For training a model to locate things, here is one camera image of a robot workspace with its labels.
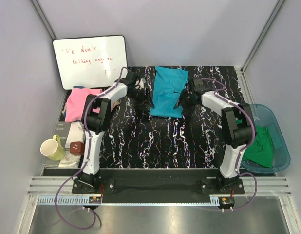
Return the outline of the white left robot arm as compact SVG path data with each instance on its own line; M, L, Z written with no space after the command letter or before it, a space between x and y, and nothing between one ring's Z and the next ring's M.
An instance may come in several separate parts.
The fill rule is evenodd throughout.
M127 67L125 77L119 78L105 91L86 97L81 122L85 132L85 150L81 169L76 174L78 181L89 193L95 193L100 186L98 178L101 141L110 126L112 105L121 98L129 97L139 104L154 108L146 81Z

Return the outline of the teal t shirt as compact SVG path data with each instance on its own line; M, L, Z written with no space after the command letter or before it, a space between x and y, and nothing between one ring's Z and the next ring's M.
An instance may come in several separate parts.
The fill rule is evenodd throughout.
M188 71L156 66L151 115L157 117L181 118L182 107L174 108L182 90L188 82Z

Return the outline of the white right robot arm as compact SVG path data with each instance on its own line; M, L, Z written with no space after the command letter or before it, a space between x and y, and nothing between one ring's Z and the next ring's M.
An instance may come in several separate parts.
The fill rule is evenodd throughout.
M216 80L210 78L194 78L188 81L189 89L183 89L173 107L190 108L201 105L209 108L221 117L222 138L226 144L222 164L218 169L213 186L221 193L227 193L237 185L240 165L246 149L252 145L256 136L256 129L247 103L236 103L219 94L226 87L211 90L204 86L204 81Z

